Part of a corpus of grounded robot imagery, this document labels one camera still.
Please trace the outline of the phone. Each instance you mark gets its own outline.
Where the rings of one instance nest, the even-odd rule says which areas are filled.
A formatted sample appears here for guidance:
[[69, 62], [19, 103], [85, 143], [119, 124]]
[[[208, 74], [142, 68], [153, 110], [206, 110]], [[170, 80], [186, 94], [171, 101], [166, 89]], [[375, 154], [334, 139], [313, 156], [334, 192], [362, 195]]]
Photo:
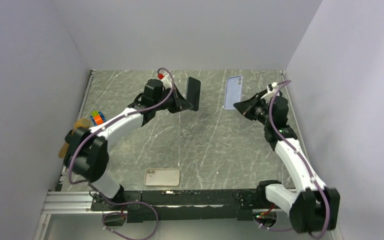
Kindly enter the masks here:
[[200, 95], [201, 81], [193, 77], [188, 77], [186, 84], [186, 100], [191, 104], [192, 111], [199, 111]]

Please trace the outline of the white phone case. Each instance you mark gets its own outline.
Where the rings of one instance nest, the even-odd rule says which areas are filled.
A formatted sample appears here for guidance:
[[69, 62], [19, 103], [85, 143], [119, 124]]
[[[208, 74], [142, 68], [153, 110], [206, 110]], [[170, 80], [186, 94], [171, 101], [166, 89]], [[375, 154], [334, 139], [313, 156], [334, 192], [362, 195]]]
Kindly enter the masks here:
[[180, 184], [180, 170], [177, 168], [148, 168], [145, 171], [145, 186], [176, 187]]

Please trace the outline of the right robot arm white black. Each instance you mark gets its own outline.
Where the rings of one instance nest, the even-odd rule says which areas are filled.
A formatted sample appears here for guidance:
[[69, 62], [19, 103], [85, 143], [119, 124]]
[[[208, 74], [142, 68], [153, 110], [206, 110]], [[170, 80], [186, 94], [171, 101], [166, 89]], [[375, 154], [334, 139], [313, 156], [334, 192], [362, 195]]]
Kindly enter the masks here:
[[286, 167], [295, 191], [278, 180], [263, 180], [256, 188], [256, 203], [262, 208], [271, 204], [289, 215], [297, 233], [324, 234], [337, 227], [340, 193], [329, 188], [315, 173], [305, 157], [295, 131], [288, 124], [289, 101], [276, 96], [263, 99], [261, 92], [233, 107], [246, 119], [264, 126], [264, 138]]

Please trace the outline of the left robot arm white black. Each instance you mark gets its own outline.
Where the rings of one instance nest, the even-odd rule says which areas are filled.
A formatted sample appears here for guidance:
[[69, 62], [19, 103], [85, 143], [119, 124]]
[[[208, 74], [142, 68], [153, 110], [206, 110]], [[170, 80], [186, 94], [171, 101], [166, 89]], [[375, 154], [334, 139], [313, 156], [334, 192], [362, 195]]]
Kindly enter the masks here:
[[187, 79], [186, 96], [176, 86], [165, 86], [160, 79], [150, 79], [131, 104], [117, 116], [91, 128], [78, 127], [65, 137], [68, 144], [63, 164], [69, 173], [82, 176], [104, 196], [104, 204], [119, 209], [124, 201], [124, 188], [107, 173], [108, 149], [128, 133], [146, 125], [158, 111], [172, 114], [199, 109], [201, 82]]

